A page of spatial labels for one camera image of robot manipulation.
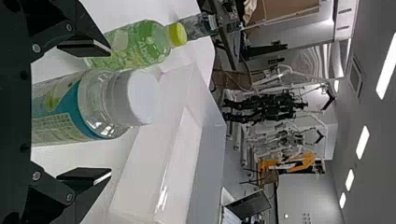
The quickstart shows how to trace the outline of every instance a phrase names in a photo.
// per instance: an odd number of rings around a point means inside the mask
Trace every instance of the water bottle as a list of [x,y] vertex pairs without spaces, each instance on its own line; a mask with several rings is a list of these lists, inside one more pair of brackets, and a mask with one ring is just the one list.
[[163,62],[172,48],[187,43],[184,26],[163,26],[157,21],[139,21],[105,33],[112,48],[110,57],[85,58],[90,68],[124,70]]
[[36,147],[115,139],[150,124],[159,83],[144,70],[90,70],[33,85],[32,144]]

